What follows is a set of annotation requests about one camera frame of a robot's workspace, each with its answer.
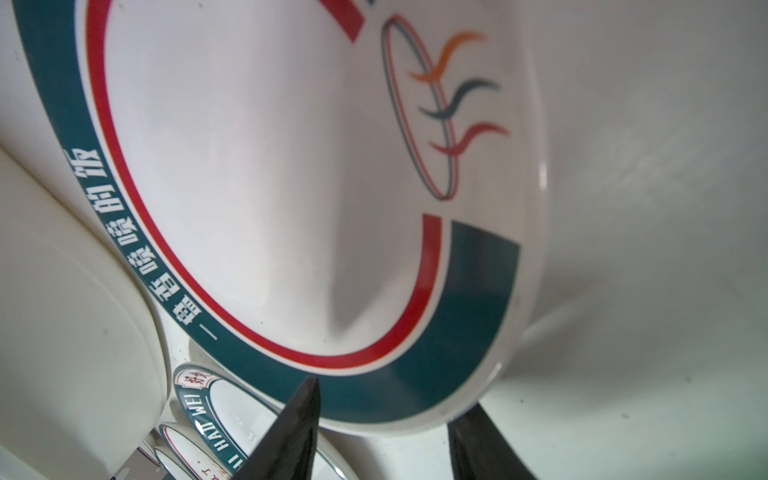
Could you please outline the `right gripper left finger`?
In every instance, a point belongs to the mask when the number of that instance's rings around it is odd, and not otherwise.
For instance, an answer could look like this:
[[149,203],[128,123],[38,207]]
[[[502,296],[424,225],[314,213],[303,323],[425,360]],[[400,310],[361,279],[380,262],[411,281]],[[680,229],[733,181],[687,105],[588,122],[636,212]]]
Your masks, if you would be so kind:
[[320,411],[319,379],[308,376],[232,479],[310,479]]

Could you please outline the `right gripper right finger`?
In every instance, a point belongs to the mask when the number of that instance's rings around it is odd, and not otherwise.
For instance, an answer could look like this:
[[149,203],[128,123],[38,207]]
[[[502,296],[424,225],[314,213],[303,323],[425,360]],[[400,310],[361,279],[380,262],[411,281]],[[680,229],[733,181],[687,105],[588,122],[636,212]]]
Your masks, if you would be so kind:
[[447,424],[454,479],[535,480],[480,404]]

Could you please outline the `green rim hao wei plate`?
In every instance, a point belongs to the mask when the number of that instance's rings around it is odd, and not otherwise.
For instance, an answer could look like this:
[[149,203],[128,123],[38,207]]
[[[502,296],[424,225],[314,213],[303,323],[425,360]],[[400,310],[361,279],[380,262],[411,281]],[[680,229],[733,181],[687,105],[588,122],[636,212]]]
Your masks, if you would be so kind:
[[[232,476],[244,465],[282,410],[268,406],[203,366],[183,364],[172,380],[188,420]],[[349,463],[319,432],[310,479],[356,479]]]

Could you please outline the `green red rim plate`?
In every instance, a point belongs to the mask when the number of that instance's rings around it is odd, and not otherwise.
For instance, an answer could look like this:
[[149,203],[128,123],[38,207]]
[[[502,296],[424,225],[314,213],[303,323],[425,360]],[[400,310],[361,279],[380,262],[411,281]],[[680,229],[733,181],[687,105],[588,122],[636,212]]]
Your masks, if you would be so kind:
[[140,283],[321,424],[429,429],[509,365],[547,154],[518,1],[15,1],[60,156]]

